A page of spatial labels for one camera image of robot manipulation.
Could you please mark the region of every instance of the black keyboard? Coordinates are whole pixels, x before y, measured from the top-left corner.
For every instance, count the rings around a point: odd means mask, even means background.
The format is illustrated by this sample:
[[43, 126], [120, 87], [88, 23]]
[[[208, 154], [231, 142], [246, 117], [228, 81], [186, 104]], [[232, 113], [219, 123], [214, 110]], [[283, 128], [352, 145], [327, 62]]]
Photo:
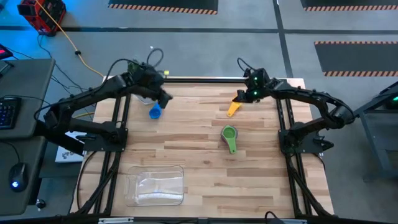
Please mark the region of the black keyboard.
[[7, 97], [0, 100], [0, 129], [14, 128], [20, 107], [19, 97]]

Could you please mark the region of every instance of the clear plastic container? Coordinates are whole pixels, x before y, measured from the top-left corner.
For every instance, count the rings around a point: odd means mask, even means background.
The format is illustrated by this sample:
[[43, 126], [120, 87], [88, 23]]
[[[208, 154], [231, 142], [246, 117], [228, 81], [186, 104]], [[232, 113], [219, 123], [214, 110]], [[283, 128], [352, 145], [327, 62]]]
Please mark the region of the clear plastic container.
[[124, 201], [128, 207], [180, 205], [184, 197], [181, 166], [132, 167], [126, 176]]

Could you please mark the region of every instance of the orange striped tape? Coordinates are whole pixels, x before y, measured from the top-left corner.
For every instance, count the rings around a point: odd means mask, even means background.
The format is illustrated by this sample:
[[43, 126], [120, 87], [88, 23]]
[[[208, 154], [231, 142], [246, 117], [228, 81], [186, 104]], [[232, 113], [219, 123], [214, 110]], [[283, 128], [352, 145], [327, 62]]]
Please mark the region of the orange striped tape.
[[161, 6], [138, 6], [138, 5], [130, 5], [130, 4], [109, 4], [108, 8], [147, 10], [147, 11], [159, 11], [159, 12], [182, 12], [182, 13], [208, 14], [208, 15], [216, 15], [217, 14], [216, 10], [209, 10], [209, 9], [189, 9], [189, 8], [161, 7]]
[[314, 6], [305, 7], [304, 11], [365, 11], [365, 10], [397, 10], [398, 6]]
[[397, 41], [315, 41], [318, 44], [397, 44]]
[[326, 77], [398, 77], [398, 71], [330, 71], [323, 74]]

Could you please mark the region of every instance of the wooden table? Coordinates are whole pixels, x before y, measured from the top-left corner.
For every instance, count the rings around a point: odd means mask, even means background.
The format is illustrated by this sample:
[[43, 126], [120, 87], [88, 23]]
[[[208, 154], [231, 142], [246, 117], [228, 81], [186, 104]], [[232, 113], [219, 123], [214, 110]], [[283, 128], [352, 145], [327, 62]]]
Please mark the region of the wooden table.
[[[288, 81], [292, 86], [304, 87], [303, 79]], [[294, 216], [286, 163], [277, 138], [280, 127], [275, 99], [244, 104], [229, 118], [226, 111], [236, 90], [246, 89], [243, 84], [166, 83], [164, 88], [174, 99], [159, 120], [149, 118], [152, 105], [143, 105], [135, 96], [131, 98], [129, 138], [122, 153], [112, 216], [261, 218], [269, 210], [278, 217]], [[296, 121], [312, 120], [308, 104], [292, 101], [292, 106]], [[110, 121], [113, 108], [114, 100], [98, 103], [94, 121]], [[227, 124], [239, 132], [236, 154], [230, 154], [220, 139], [221, 129]], [[98, 185], [103, 157], [102, 152], [93, 156], [83, 173], [81, 204]], [[333, 213], [322, 164], [311, 154], [302, 157], [309, 188]], [[181, 205], [125, 205], [124, 184], [130, 167], [173, 165], [184, 168], [185, 195]], [[102, 205], [106, 204], [107, 195], [106, 190]], [[301, 191], [298, 195], [304, 211]]]

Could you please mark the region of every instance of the concrete floor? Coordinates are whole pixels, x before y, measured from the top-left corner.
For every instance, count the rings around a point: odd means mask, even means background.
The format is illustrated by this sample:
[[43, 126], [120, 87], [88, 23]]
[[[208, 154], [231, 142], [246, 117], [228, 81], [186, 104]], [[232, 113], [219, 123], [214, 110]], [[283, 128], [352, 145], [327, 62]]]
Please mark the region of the concrete floor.
[[[10, 26], [13, 29], [28, 26], [17, 14], [17, 3], [19, 0], [8, 0], [6, 9], [0, 12], [1, 43], [34, 58], [47, 58], [37, 46], [36, 31], [10, 30]], [[106, 73], [118, 58], [144, 60], [150, 46], [165, 51], [159, 69], [168, 69], [174, 76], [240, 77], [242, 73], [236, 58], [242, 57], [253, 67], [264, 67], [272, 77], [287, 77], [289, 69], [285, 66], [291, 67], [293, 77], [304, 78], [307, 88], [326, 91], [344, 100], [352, 109], [397, 81], [392, 77], [324, 77], [313, 43], [322, 40], [397, 41], [398, 25], [392, 21], [398, 19], [398, 11], [305, 12], [300, 0], [279, 0], [280, 13], [278, 10], [275, 13], [276, 0], [220, 0], [218, 15], [209, 16], [108, 9], [108, 0], [68, 0], [65, 3], [68, 14], [62, 24], [64, 27], [151, 28], [146, 32], [139, 29], [68, 32], [86, 62], [101, 73]], [[168, 28], [183, 29], [170, 31]], [[278, 29], [285, 42], [280, 41]], [[62, 34], [45, 38], [43, 46], [83, 88], [101, 82], [97, 74], [87, 70], [75, 57]], [[281, 50], [284, 46], [287, 48], [285, 52]], [[114, 74], [125, 69], [126, 66], [120, 64]], [[71, 85], [59, 71], [55, 70], [54, 75]], [[54, 102], [64, 96], [67, 93], [52, 82], [46, 100]], [[319, 116], [317, 110], [312, 110], [312, 114]], [[335, 143], [335, 147], [325, 153], [324, 161], [336, 215], [397, 223], [397, 181], [362, 181], [364, 174], [375, 172], [377, 167], [359, 120], [341, 130], [323, 131], [323, 134]], [[71, 177], [45, 180], [39, 195], [47, 200], [45, 209], [38, 212], [29, 207], [22, 216], [0, 217], [0, 220], [66, 214], [75, 181], [76, 178]]]

